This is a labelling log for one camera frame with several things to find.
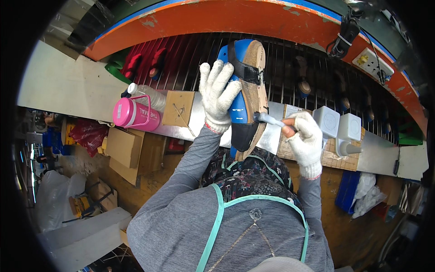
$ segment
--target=white plastic container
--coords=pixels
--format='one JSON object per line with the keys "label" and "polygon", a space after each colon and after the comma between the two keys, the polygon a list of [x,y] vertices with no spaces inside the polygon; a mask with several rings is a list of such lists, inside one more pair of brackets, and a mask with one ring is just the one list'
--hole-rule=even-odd
{"label": "white plastic container", "polygon": [[[163,112],[166,105],[166,96],[156,91],[147,85],[137,85],[136,83],[131,83],[128,86],[127,92],[131,94],[131,97],[137,97],[142,95],[149,95],[151,99],[151,108]],[[136,102],[139,102],[145,106],[148,106],[148,98],[138,98]]]}
{"label": "white plastic container", "polygon": [[337,138],[335,139],[335,152],[338,156],[349,156],[353,153],[361,153],[361,147],[351,144],[352,140],[361,140],[361,118],[353,114],[340,116]]}
{"label": "white plastic container", "polygon": [[323,106],[313,113],[313,118],[323,132],[323,140],[334,139],[337,137],[340,114],[326,106]]}

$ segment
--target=white bottle cap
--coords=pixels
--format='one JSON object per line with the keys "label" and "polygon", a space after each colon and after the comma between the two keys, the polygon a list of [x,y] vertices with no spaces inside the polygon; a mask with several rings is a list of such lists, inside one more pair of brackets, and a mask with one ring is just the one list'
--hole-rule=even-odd
{"label": "white bottle cap", "polygon": [[127,92],[129,94],[135,94],[137,92],[137,84],[131,83],[130,85],[128,85]]}

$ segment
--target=red plastic bag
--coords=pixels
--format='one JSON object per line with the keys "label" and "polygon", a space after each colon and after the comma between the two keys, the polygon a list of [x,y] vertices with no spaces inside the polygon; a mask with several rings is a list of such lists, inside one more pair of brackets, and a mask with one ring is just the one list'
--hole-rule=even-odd
{"label": "red plastic bag", "polygon": [[109,134],[109,127],[97,121],[79,118],[76,126],[71,130],[70,137],[86,148],[92,158],[98,152],[97,148],[103,143],[104,137]]}

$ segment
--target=hand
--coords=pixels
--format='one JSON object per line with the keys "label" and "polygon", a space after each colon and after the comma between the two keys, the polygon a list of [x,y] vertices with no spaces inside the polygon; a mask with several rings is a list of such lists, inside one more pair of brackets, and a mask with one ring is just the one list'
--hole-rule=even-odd
{"label": "hand", "polygon": [[231,125],[228,109],[242,89],[242,85],[239,81],[228,83],[234,71],[231,63],[224,65],[223,61],[217,60],[210,71],[210,65],[205,62],[201,64],[199,71],[201,73],[199,92],[205,110],[205,124],[215,133],[224,133]]}
{"label": "hand", "polygon": [[306,111],[296,112],[283,122],[287,126],[281,131],[288,138],[301,175],[307,179],[316,179],[322,173],[322,131]]}

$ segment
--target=wooden stick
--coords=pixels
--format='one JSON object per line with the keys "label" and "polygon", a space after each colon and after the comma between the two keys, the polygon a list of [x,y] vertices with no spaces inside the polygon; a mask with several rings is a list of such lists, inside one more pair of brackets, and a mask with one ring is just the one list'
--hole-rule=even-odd
{"label": "wooden stick", "polygon": [[183,118],[183,116],[181,115],[180,111],[177,109],[177,106],[175,106],[175,103],[172,103],[172,105],[174,106],[175,110],[177,111],[178,115],[181,117],[181,119],[183,120],[184,124],[186,125],[186,127],[189,129],[189,131],[192,133],[193,138],[195,138],[195,134],[193,134],[193,131],[191,130],[191,128],[189,127],[189,125],[186,123],[186,120]]}

